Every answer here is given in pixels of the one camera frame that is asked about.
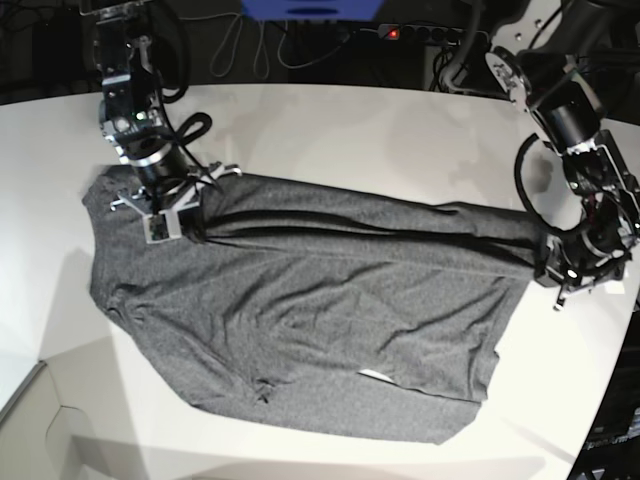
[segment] metal bracket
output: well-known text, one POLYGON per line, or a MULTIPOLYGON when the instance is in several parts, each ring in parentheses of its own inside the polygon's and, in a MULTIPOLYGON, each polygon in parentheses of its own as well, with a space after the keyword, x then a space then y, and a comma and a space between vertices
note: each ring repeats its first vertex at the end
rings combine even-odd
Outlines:
POLYGON ((242 176, 242 170, 235 164, 210 165, 208 173, 200 176, 194 174, 191 179, 185 180, 183 184, 165 195, 163 197, 165 207, 155 215, 152 213, 151 200, 144 187, 133 195, 127 191, 118 192, 118 198, 110 203, 110 208, 116 211, 118 207, 127 206, 135 210, 142 217, 145 239, 149 244, 176 240, 183 236, 180 214, 198 208, 200 190, 211 185, 210 180, 215 181, 226 175, 242 176))

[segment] white table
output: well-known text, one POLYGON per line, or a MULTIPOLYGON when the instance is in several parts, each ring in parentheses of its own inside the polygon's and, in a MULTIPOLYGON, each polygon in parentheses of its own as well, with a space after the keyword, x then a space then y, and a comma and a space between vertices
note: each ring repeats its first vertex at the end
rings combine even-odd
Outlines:
MULTIPOLYGON (((473 424, 442 446, 207 414, 169 389, 87 293, 93 234, 80 198, 100 166, 117 162, 97 126, 99 100, 80 95, 0 108, 1 321, 48 361, 61 404, 88 416, 90 425, 79 433, 88 465, 116 478, 154 480, 566 478, 625 335, 640 284, 638 261, 628 266, 624 294, 599 288, 570 299, 563 313, 552 311, 555 290, 532 283, 499 344, 489 400, 473 424)), ((521 208, 513 160, 531 129, 503 102, 376 88, 230 85, 192 88, 170 115, 177 126, 195 111, 214 120, 192 146, 203 162, 426 203, 521 208)), ((638 175, 640 129, 611 128, 638 175)), ((537 197, 549 212, 570 197, 557 167, 548 192, 537 197)), ((543 163, 537 168, 530 176, 544 190, 543 163)))

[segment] blue box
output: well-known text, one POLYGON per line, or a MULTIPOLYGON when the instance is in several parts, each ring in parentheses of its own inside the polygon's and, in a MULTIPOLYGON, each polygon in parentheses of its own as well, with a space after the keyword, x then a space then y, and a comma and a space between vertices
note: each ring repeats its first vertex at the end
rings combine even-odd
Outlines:
POLYGON ((384 0, 243 0, 256 20, 371 20, 384 0))

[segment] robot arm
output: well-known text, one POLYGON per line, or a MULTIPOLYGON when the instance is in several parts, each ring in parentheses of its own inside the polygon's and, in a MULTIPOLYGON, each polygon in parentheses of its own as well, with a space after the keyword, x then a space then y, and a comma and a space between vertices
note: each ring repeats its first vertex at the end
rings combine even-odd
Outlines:
MULTIPOLYGON (((640 5, 628 0, 553 3, 532 0, 518 22, 497 30, 486 60, 514 106, 533 120, 536 133, 518 152, 515 181, 526 210, 547 233, 546 261, 537 281, 560 285, 556 309, 561 309, 568 296, 621 279, 638 243, 638 182, 610 132, 602 130, 602 107, 571 55, 588 52, 613 19, 640 5), (570 230, 549 225, 524 190, 522 163, 538 139, 562 159, 568 185, 581 197, 582 220, 570 230)), ((482 8, 482 1, 476 0, 474 8, 482 8)))
MULTIPOLYGON (((161 39, 147 2, 84 2, 83 13, 99 16, 96 46, 103 73, 102 134, 142 185, 135 194, 120 192, 111 208, 126 205, 136 210, 142 216, 146 241, 159 243, 193 233, 198 227, 200 190, 215 184, 217 177, 240 174, 240 170, 221 164, 204 167, 187 149, 211 128, 208 115, 192 115, 177 131, 171 125, 164 104, 184 95, 188 79, 185 74, 178 75, 178 91, 171 96, 163 93, 163 74, 168 72, 154 64, 154 46, 161 39), (198 124, 200 127, 188 134, 198 124)), ((154 3, 166 15, 174 15, 162 0, 154 3)), ((183 52, 183 57, 187 55, 188 51, 183 52)), ((188 69, 188 58, 182 61, 188 69)))

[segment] gray shirt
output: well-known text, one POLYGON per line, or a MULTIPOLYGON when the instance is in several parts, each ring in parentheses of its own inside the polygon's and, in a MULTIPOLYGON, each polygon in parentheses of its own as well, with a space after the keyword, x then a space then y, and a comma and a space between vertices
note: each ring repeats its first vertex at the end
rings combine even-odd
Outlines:
POLYGON ((524 214, 246 175, 204 192, 206 243, 147 245, 133 210, 109 209, 136 186, 115 167, 84 198, 91 295, 189 404, 389 440, 473 420, 533 274, 524 214))

